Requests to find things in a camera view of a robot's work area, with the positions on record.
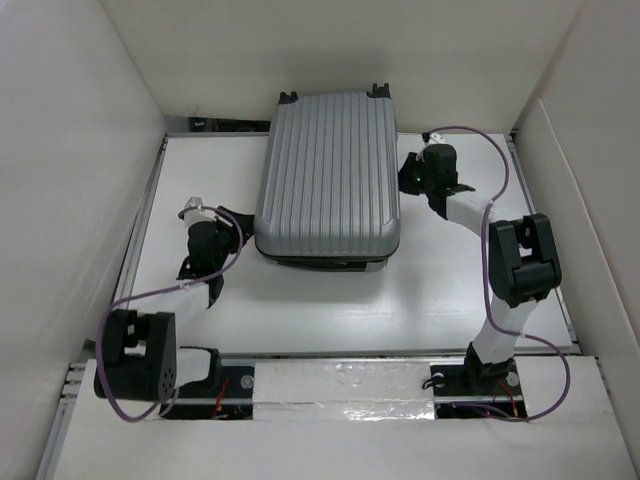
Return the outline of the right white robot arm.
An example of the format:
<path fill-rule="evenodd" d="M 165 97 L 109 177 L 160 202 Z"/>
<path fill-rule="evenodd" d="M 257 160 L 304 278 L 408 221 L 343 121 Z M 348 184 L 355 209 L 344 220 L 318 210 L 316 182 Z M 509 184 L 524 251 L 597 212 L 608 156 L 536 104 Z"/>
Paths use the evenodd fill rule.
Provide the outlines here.
<path fill-rule="evenodd" d="M 480 238 L 486 319 L 463 363 L 437 367 L 424 385 L 448 397 L 483 396 L 513 372 L 517 339 L 537 305 L 560 285 L 562 271 L 548 217 L 496 208 L 459 182 L 456 163 L 453 146 L 430 144 L 408 154 L 399 187 L 425 196 L 441 218 Z"/>

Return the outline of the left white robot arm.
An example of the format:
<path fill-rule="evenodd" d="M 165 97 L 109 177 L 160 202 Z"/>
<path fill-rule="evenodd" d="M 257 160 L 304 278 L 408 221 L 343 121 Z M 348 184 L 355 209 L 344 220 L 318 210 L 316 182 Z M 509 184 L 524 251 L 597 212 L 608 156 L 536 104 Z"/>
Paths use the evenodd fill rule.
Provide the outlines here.
<path fill-rule="evenodd" d="M 165 404 L 176 391 L 208 397 L 222 387 L 219 351 L 178 343 L 179 332 L 216 303 L 224 272 L 254 233 L 252 215 L 224 207 L 214 212 L 191 207 L 179 213 L 187 255 L 174 286 L 109 312 L 96 353 L 98 397 Z"/>

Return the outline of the grey hard-shell suitcase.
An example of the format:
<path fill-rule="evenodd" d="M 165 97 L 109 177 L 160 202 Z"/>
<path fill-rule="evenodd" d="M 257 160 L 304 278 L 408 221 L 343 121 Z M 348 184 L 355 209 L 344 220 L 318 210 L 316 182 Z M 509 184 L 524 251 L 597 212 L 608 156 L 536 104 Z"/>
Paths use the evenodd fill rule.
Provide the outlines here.
<path fill-rule="evenodd" d="M 387 84 L 279 96 L 254 240 L 280 265 L 373 272 L 400 243 L 397 126 Z"/>

